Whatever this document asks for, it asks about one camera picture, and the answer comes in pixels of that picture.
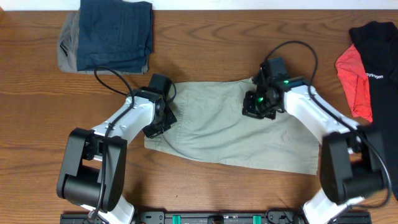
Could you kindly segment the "khaki shorts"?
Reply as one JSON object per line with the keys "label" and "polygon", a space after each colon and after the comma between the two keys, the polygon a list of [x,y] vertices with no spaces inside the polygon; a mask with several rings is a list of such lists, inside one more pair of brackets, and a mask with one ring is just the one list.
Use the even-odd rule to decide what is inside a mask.
{"label": "khaki shorts", "polygon": [[242,114],[252,78],[235,82],[181,82],[171,93],[177,121],[145,138],[147,149],[200,162],[315,175],[318,140],[295,117],[256,119]]}

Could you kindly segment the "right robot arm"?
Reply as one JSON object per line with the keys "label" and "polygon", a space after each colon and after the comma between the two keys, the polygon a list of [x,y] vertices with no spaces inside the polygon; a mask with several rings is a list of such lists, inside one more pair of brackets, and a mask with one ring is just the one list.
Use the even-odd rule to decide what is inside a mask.
{"label": "right robot arm", "polygon": [[370,223],[366,198],[391,189],[384,144],[372,126],[361,126],[335,110],[302,77],[255,78],[243,101],[243,114],[275,119],[297,118],[320,142],[320,190],[300,211],[277,211],[287,223]]}

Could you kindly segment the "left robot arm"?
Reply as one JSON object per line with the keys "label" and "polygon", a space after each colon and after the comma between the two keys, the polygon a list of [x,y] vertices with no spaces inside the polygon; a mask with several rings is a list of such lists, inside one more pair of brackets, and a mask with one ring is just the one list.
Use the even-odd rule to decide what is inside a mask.
{"label": "left robot arm", "polygon": [[88,213],[63,214],[60,223],[136,222],[136,209],[122,195],[127,147],[139,132],[154,137],[176,121],[169,93],[156,88],[133,90],[106,121],[69,134],[57,195]]}

